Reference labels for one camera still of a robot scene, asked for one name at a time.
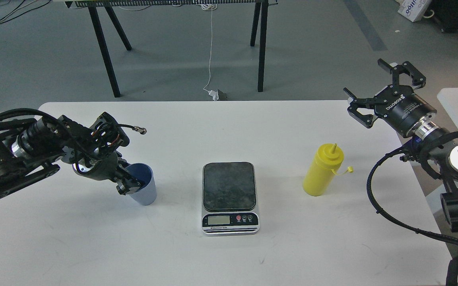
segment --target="bottle cap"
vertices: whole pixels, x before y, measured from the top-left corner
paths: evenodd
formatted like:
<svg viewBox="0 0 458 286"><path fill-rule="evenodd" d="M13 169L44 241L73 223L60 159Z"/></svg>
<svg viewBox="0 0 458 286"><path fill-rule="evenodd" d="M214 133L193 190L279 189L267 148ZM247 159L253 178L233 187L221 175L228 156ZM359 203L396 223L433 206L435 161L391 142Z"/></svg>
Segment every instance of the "bottle cap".
<svg viewBox="0 0 458 286"><path fill-rule="evenodd" d="M338 169L344 161L344 152L336 144L323 144L316 153L316 163L325 169Z"/></svg>

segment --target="black table leg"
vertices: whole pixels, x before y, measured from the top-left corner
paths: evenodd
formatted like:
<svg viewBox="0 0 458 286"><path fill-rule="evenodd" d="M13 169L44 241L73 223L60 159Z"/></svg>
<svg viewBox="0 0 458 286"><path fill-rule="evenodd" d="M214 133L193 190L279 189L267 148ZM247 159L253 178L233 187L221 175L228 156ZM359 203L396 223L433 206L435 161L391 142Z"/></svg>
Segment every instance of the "black table leg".
<svg viewBox="0 0 458 286"><path fill-rule="evenodd" d="M258 33L260 6L261 6L261 3L257 2L256 7L254 8L254 20L252 22L252 35L250 36L250 46L251 47L254 47L256 45L256 34Z"/></svg>
<svg viewBox="0 0 458 286"><path fill-rule="evenodd" d="M107 44L105 43L105 37L103 36L97 8L88 7L87 9L89 10L89 15L91 16L91 22L93 22L93 28L95 29L95 34L97 36L98 46L100 47L100 52L102 53L103 62L105 64L105 69L107 69L107 75L109 76L109 81L111 82L114 97L120 97L120 88L118 87L118 82L116 81L116 75L114 74L113 64L111 63L111 57L109 56L109 50L107 50Z"/></svg>
<svg viewBox="0 0 458 286"><path fill-rule="evenodd" d="M111 18L111 21L113 22L114 27L116 28L116 31L118 31L118 35L120 35L121 40L123 41L123 44L125 45L125 48L127 51L132 50L132 46L130 45L130 42L128 41L127 35L125 35L125 31L123 31L123 28L120 25L120 22L118 21L118 18L116 17L116 14L114 13L114 10L111 6L105 7L105 10L107 11L107 14L109 14L109 18Z"/></svg>
<svg viewBox="0 0 458 286"><path fill-rule="evenodd" d="M262 92L264 85L264 59L266 55L266 28L268 25L268 0L261 5L261 30L259 43L259 73L258 73L258 92Z"/></svg>

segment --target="scale display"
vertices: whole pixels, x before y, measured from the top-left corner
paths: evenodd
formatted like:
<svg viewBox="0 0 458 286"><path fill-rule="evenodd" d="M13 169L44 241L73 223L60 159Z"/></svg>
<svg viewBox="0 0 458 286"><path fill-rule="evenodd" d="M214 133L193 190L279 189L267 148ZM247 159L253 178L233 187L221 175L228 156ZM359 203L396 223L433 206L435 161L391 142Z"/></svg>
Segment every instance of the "scale display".
<svg viewBox="0 0 458 286"><path fill-rule="evenodd" d="M207 235L244 235L258 231L252 164L228 162L204 166L201 225Z"/></svg>

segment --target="yellow squeeze bottle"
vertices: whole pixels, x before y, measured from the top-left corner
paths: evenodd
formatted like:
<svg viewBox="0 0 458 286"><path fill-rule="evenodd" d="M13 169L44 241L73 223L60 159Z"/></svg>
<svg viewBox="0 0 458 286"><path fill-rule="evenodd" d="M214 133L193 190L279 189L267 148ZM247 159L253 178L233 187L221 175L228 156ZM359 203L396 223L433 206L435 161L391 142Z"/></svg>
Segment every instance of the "yellow squeeze bottle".
<svg viewBox="0 0 458 286"><path fill-rule="evenodd" d="M319 147L311 167L303 180L303 189L309 195L322 195L344 160L344 152L336 144L323 144ZM353 172L348 167L344 172Z"/></svg>

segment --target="bottle nozzle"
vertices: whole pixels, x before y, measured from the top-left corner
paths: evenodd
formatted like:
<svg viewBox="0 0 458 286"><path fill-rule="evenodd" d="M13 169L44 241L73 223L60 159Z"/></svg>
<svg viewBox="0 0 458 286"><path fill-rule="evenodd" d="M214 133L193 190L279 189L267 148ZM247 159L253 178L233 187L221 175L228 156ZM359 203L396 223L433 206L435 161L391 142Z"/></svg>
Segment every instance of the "bottle nozzle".
<svg viewBox="0 0 458 286"><path fill-rule="evenodd" d="M330 154L335 154L335 150L337 149L337 143L333 144L333 146L330 149Z"/></svg>

